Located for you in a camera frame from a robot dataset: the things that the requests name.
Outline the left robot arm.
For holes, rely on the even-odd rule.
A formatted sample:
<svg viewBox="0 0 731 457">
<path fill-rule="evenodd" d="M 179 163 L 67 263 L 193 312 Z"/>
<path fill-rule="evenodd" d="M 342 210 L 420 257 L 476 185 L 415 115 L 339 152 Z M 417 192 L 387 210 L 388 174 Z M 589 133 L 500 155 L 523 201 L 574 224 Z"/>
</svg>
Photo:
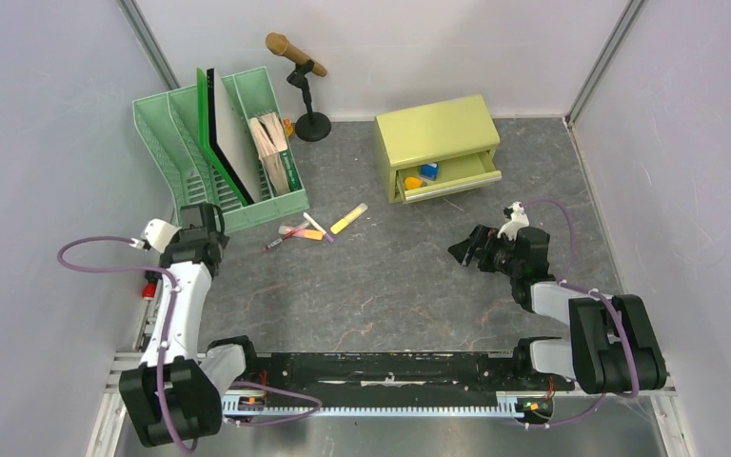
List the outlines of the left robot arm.
<svg viewBox="0 0 731 457">
<path fill-rule="evenodd" d="M 154 220 L 144 239 L 161 254 L 161 304 L 148 347 L 118 390 L 144 447 L 194 443 L 218 433 L 223 395 L 232 383 L 253 386 L 261 363 L 246 336 L 214 342 L 198 357 L 203 306 L 228 242 L 219 208 L 185 206 L 178 226 Z"/>
</svg>

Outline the blue eraser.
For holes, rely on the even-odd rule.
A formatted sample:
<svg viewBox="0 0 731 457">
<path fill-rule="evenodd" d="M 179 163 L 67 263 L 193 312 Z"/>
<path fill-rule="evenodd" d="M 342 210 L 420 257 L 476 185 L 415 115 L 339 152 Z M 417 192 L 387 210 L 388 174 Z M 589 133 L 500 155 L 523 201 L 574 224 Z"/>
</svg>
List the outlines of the blue eraser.
<svg viewBox="0 0 731 457">
<path fill-rule="evenodd" d="M 419 167 L 419 174 L 422 178 L 435 181 L 438 178 L 439 166 L 437 163 L 426 163 Z"/>
</svg>

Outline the orange small box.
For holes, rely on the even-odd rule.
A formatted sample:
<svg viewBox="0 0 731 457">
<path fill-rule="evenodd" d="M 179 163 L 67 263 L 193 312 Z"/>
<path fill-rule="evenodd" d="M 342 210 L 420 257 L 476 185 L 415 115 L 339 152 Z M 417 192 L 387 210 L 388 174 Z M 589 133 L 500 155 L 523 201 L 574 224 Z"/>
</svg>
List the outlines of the orange small box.
<svg viewBox="0 0 731 457">
<path fill-rule="evenodd" d="M 415 176 L 408 176 L 404 179 L 404 189 L 414 190 L 425 186 L 425 181 Z"/>
</svg>

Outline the yellow-green drawer chest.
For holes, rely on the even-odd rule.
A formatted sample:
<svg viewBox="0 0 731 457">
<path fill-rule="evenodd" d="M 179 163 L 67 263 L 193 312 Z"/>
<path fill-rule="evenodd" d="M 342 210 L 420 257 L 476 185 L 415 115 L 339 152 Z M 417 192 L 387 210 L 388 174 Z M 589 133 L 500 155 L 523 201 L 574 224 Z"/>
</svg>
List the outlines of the yellow-green drawer chest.
<svg viewBox="0 0 731 457">
<path fill-rule="evenodd" d="M 399 109 L 374 118 L 374 155 L 390 203 L 417 203 L 477 189 L 502 179 L 494 164 L 501 138 L 484 98 L 461 98 Z M 424 179 L 419 167 L 437 163 L 438 178 Z M 404 179 L 425 181 L 405 190 Z"/>
</svg>

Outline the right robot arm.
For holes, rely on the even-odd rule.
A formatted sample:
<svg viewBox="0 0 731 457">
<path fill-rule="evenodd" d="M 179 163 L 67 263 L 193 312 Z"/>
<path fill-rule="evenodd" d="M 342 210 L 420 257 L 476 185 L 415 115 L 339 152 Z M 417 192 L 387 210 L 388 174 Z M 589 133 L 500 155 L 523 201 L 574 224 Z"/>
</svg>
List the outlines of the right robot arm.
<svg viewBox="0 0 731 457">
<path fill-rule="evenodd" d="M 522 309 L 567 326 L 567 339 L 523 338 L 511 366 L 514 381 L 535 388 L 549 375 L 574 381 L 589 394 L 634 396 L 665 387 L 668 370 L 642 298 L 606 295 L 558 280 L 550 271 L 550 236 L 521 228 L 514 238 L 476 226 L 448 248 L 462 266 L 506 276 Z"/>
</svg>

